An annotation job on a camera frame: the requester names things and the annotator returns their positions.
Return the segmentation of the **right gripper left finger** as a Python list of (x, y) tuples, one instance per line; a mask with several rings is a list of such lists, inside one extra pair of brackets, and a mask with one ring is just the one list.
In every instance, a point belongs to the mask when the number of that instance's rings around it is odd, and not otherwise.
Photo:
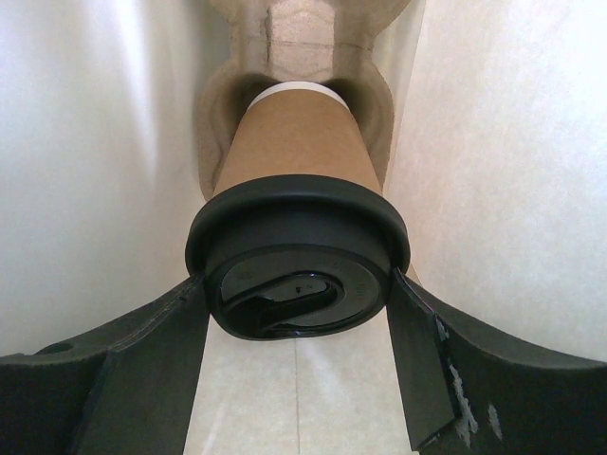
[(209, 318), (192, 276), (89, 332), (2, 357), (2, 453), (183, 453)]

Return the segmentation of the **black plastic cup lid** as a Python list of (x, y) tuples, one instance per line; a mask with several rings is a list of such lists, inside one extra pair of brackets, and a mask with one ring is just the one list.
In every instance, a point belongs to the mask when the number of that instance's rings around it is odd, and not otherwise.
[(333, 177), (239, 184), (195, 216), (185, 249), (213, 317), (248, 340), (323, 337), (385, 305), (411, 258), (401, 215), (381, 195)]

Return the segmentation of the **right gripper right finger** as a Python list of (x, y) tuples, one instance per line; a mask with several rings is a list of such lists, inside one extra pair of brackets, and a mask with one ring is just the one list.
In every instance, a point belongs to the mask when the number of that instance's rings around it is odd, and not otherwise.
[(605, 453), (605, 363), (509, 335), (399, 270), (387, 317), (413, 451)]

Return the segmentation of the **brown paper coffee cup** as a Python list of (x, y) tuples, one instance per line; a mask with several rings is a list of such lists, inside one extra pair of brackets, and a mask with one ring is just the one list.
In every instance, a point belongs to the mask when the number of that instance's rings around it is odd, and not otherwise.
[(335, 91), (314, 82), (278, 83), (250, 103), (213, 193), (288, 174), (338, 178), (382, 193), (347, 104)]

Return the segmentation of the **brown paper bag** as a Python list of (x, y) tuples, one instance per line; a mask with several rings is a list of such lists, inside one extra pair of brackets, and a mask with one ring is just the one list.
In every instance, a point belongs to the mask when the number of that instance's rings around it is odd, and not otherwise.
[[(1, 5), (1, 351), (99, 326), (186, 275), (194, 100), (229, 54), (203, 1)], [(414, 1), (377, 39), (385, 190), (411, 275), (516, 337), (606, 356), (606, 5)], [(407, 454), (384, 316), (252, 343), (209, 329), (189, 454)]]

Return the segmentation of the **brown cardboard cup carrier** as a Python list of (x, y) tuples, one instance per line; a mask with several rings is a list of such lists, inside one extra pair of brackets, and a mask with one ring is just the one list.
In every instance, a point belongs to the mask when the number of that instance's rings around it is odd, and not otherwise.
[(229, 57), (195, 110), (198, 177), (210, 199), (246, 106), (276, 82), (326, 85), (346, 101), (385, 187), (411, 77), (422, 1), (214, 1)]

